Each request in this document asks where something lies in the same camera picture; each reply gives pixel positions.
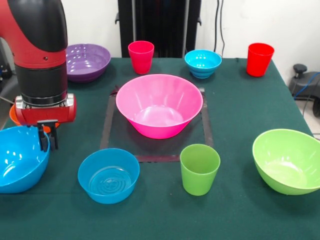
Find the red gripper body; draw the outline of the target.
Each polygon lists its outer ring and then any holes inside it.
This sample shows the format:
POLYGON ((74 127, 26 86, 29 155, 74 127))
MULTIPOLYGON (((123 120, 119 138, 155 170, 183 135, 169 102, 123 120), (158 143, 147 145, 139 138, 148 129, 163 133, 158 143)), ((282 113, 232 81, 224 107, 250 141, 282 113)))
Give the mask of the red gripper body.
POLYGON ((75 98, 67 98, 64 106, 55 105, 50 107, 26 108, 26 103, 21 98, 16 98, 14 103, 18 121, 23 126, 37 125, 41 121, 58 123, 73 122, 77 113, 77 101, 75 98))

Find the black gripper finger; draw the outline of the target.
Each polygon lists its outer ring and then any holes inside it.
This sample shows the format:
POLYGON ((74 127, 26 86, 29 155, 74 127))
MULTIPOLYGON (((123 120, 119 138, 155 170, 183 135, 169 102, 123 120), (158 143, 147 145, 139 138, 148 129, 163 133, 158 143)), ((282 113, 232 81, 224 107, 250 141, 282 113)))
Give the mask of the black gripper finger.
POLYGON ((41 151, 46 152, 48 150, 49 142, 47 139, 47 135, 44 131, 43 125, 37 124, 37 130, 38 130, 40 149, 41 151))
POLYGON ((50 141, 50 149, 52 151, 58 149, 58 138, 57 138, 57 129, 55 124, 49 124, 50 133, 49 133, 49 141, 50 141))

